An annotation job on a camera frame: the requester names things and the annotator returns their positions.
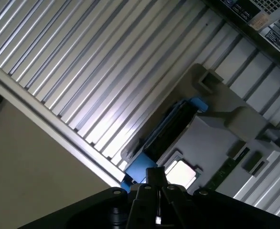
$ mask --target green circuit board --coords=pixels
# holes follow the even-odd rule
[[[207,182],[205,188],[209,188],[213,191],[221,185],[221,183],[229,176],[229,174],[235,169],[235,167],[241,162],[245,155],[249,152],[249,148],[245,148],[239,157],[234,160],[228,158],[219,170],[213,175],[213,177]]]

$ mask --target white label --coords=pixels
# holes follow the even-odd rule
[[[258,13],[255,16],[255,18],[250,22],[249,26],[252,27],[256,31],[259,31],[268,22],[269,22],[269,15],[266,12],[262,11],[261,13]]]

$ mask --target corrugated metal surface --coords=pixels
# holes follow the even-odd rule
[[[280,68],[199,0],[0,0],[0,68],[115,165],[193,63],[280,126]]]
[[[266,168],[267,176],[252,177],[235,198],[280,216],[280,154],[274,152],[269,160],[277,166]]]

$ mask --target beige wall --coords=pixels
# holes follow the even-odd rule
[[[0,107],[0,229],[108,188],[10,103]]]

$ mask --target metal frame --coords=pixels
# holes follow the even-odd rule
[[[0,69],[0,95],[112,187],[124,174]]]

